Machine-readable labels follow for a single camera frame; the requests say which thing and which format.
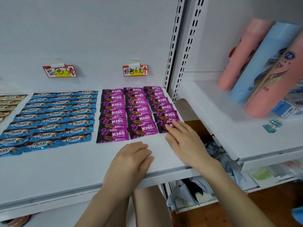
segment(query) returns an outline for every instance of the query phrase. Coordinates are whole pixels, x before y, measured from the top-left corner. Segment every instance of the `bottle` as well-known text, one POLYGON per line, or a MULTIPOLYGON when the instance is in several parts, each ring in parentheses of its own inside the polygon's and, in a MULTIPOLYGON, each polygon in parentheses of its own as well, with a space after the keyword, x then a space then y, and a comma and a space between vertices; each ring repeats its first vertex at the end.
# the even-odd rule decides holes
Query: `bottle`
POLYGON ((255 118, 264 118, 279 101, 303 78, 303 31, 280 58, 252 97, 245 112, 255 118))
POLYGON ((240 77, 241 70, 257 50, 263 38, 268 33, 273 22, 253 18, 247 26, 240 43, 236 47, 229 64, 219 79, 218 87, 231 90, 240 77))
POLYGON ((233 87, 229 98, 235 102, 245 103, 301 29, 301 26, 295 24, 276 22, 233 87))

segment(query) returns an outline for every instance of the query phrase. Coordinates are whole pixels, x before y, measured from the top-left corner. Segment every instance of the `person's left hand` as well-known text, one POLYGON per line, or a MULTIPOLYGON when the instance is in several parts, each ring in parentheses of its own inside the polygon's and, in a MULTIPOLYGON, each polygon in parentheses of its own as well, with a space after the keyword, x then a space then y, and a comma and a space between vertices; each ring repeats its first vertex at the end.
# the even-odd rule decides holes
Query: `person's left hand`
POLYGON ((127 198, 142 181, 154 160, 148 145, 142 142, 125 145, 110 164, 101 190, 113 199, 127 198))

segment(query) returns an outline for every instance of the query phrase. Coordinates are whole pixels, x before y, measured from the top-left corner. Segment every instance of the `person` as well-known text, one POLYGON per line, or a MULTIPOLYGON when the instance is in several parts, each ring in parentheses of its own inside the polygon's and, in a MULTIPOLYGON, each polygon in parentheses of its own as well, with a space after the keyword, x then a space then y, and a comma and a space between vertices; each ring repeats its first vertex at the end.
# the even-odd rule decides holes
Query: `person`
MULTIPOLYGON (((198 134, 187 124, 173 120, 166 140, 184 163, 196 169, 209 183, 235 227, 275 225, 233 182, 219 161, 210 157, 198 134)), ((157 186, 135 190, 154 157, 148 145, 125 145, 114 157, 101 189, 94 195, 75 227, 125 226, 128 199, 132 194, 137 227, 172 227, 165 199, 157 186)))

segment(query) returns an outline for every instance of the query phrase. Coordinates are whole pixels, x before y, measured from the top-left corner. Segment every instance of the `red arrow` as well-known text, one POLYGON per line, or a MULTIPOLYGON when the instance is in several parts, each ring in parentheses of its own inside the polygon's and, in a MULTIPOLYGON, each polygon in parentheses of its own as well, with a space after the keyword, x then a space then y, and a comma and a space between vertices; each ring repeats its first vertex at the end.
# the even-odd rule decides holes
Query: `red arrow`
POLYGON ((72 75, 74 75, 74 70, 73 70, 72 67, 69 68, 69 72, 70 72, 72 75))
POLYGON ((144 71, 144 75, 146 75, 146 71, 147 71, 146 66, 144 66, 143 71, 144 71))

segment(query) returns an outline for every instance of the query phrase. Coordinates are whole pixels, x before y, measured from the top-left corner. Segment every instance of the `forearm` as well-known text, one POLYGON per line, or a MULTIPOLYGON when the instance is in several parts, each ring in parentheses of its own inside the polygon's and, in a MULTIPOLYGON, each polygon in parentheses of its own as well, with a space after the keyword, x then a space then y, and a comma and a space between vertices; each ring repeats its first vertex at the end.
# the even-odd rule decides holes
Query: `forearm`
POLYGON ((274 227, 255 203, 238 187, 221 165, 204 175, 235 227, 274 227))
POLYGON ((104 227, 112 212, 119 203, 118 200, 102 190, 92 198, 85 212, 74 227, 104 227))

